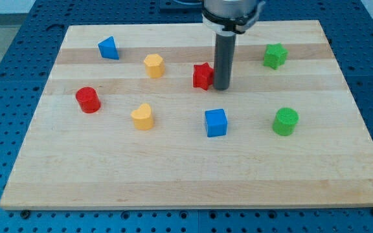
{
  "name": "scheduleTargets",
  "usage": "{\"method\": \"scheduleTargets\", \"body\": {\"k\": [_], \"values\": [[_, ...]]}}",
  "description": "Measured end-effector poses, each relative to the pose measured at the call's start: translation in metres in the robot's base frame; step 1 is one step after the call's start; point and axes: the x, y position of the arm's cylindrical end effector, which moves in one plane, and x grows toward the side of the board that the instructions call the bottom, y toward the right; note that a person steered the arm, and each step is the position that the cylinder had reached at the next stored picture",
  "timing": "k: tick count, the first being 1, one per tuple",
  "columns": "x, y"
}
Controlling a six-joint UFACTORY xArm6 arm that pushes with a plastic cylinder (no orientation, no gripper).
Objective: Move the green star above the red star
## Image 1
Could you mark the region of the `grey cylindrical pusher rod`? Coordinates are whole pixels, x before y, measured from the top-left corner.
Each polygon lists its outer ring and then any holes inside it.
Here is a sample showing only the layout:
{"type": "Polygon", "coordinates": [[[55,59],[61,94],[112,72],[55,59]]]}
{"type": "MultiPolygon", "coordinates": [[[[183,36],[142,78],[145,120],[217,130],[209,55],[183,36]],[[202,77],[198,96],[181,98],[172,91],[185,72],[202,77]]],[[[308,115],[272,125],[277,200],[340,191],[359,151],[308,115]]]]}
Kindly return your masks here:
{"type": "Polygon", "coordinates": [[[236,36],[216,35],[213,86],[219,91],[229,88],[236,36]]]}

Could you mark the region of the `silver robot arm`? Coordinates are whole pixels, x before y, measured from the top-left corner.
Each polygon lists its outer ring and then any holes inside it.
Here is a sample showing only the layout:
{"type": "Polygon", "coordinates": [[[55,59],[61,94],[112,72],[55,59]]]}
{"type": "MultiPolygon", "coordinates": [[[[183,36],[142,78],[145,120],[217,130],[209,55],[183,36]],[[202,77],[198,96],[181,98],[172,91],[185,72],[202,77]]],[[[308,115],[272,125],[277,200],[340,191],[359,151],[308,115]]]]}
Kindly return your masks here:
{"type": "Polygon", "coordinates": [[[219,91],[229,88],[237,35],[245,34],[259,19],[265,6],[261,0],[204,0],[203,23],[216,34],[214,83],[219,91]]]}

